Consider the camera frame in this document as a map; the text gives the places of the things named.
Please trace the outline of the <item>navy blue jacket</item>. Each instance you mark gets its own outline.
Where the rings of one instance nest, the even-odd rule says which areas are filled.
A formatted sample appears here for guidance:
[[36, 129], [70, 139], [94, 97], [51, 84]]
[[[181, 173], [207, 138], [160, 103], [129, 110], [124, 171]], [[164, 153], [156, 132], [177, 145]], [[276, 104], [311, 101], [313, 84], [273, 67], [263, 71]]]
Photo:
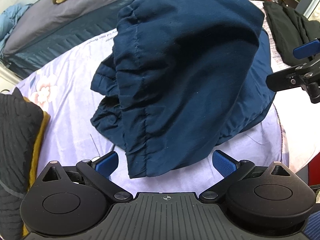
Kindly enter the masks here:
[[91, 89], [91, 118], [125, 151], [130, 178], [208, 157], [260, 123], [275, 93], [264, 13], [249, 0], [134, 0]]

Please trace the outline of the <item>black folded garment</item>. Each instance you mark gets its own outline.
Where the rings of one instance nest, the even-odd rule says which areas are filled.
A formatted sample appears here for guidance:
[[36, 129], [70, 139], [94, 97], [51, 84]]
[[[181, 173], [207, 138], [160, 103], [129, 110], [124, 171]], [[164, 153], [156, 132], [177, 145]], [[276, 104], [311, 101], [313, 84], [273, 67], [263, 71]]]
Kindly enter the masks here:
[[276, 49], [282, 61], [288, 66], [296, 66], [312, 61], [315, 56], [297, 59], [293, 50], [319, 38], [319, 22], [308, 20], [295, 9], [282, 7], [274, 2], [264, 2], [264, 11]]

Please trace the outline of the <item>black quilted jacket yellow lining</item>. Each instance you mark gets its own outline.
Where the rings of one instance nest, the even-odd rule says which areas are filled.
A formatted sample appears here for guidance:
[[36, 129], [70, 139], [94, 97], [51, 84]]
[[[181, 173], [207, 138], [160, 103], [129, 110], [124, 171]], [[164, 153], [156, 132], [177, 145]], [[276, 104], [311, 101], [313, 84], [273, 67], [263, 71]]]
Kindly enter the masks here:
[[20, 205], [36, 180], [47, 112], [18, 88], [1, 94], [1, 239], [22, 239]]

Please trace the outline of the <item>lilac floral bed sheet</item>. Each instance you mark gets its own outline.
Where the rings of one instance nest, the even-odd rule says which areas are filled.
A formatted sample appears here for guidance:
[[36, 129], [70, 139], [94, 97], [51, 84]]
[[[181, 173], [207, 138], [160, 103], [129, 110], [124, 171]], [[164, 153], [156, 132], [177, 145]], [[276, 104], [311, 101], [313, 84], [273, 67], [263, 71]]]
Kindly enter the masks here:
[[116, 151], [119, 165], [111, 180], [132, 194], [203, 192], [221, 180], [211, 157], [159, 177], [130, 179], [125, 152], [92, 126], [90, 119], [103, 98], [91, 90], [92, 77], [100, 62], [111, 54], [116, 34], [116, 30], [111, 30], [83, 42], [17, 85], [23, 96], [50, 115], [38, 171], [51, 160], [63, 166], [74, 166], [81, 160], [96, 160]]

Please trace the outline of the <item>light blue quilt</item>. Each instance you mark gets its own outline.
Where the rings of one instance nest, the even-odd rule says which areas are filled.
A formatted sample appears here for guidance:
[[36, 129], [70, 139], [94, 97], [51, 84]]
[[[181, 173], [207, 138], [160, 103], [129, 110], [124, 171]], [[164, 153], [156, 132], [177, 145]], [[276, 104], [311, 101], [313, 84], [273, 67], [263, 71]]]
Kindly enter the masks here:
[[15, 28], [19, 19], [33, 4], [23, 5], [21, 3], [11, 5], [1, 13], [1, 34], [0, 34], [0, 47], [1, 54], [3, 53], [4, 46], [10, 37], [13, 29]]

